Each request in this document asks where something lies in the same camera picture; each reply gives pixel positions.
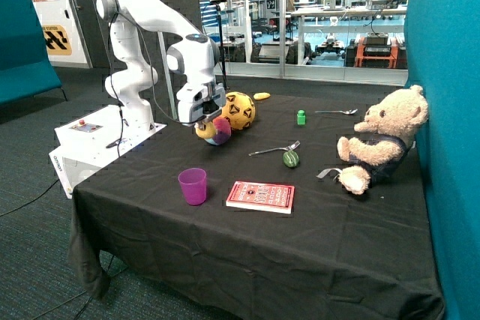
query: plastic cup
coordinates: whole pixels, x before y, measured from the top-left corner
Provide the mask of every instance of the plastic cup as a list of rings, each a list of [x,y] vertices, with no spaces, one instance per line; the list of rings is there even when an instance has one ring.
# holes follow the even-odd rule
[[[207,173],[200,168],[190,168],[178,177],[181,191],[190,205],[200,205],[207,199]]]

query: teddy bear's foot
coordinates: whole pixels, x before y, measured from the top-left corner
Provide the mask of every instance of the teddy bear's foot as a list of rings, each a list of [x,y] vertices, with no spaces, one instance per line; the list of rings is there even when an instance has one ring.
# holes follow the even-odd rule
[[[348,161],[350,157],[350,150],[348,139],[345,136],[339,138],[337,143],[337,152],[340,156],[340,159],[342,159],[343,161]]]
[[[360,166],[346,168],[338,176],[339,182],[355,195],[361,195],[368,189],[370,176],[365,169]]]

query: door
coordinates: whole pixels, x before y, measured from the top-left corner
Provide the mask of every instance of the door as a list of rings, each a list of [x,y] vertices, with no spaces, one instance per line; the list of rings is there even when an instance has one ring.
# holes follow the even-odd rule
[[[72,0],[32,0],[54,66],[91,67]]]

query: book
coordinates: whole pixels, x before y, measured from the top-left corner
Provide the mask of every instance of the book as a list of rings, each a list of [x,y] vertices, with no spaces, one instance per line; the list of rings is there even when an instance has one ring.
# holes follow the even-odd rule
[[[291,214],[295,187],[281,184],[261,184],[236,181],[226,206]]]

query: gray carpet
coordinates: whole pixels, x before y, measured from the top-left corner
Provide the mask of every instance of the gray carpet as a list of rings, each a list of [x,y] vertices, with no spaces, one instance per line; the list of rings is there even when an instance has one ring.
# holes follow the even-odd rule
[[[0,214],[35,199],[56,180],[48,158],[58,146],[55,127],[116,103],[103,87],[108,70],[56,71],[70,101],[65,102],[62,92],[55,89],[0,107]],[[291,82],[229,78],[228,85],[248,94],[290,94]],[[157,98],[160,104],[168,104],[163,88],[159,85]],[[319,82],[315,93],[295,95],[328,102],[333,94],[338,97],[339,90],[346,105],[365,107],[394,88]],[[159,111],[154,113],[156,121],[166,122]],[[89,299],[67,263],[70,219],[71,202],[59,183],[39,200],[0,217],[0,319],[73,319]],[[110,254],[101,254],[104,268],[110,259]],[[109,273],[118,275],[107,296],[92,301],[81,319],[237,319],[124,269],[120,260],[113,261]]]

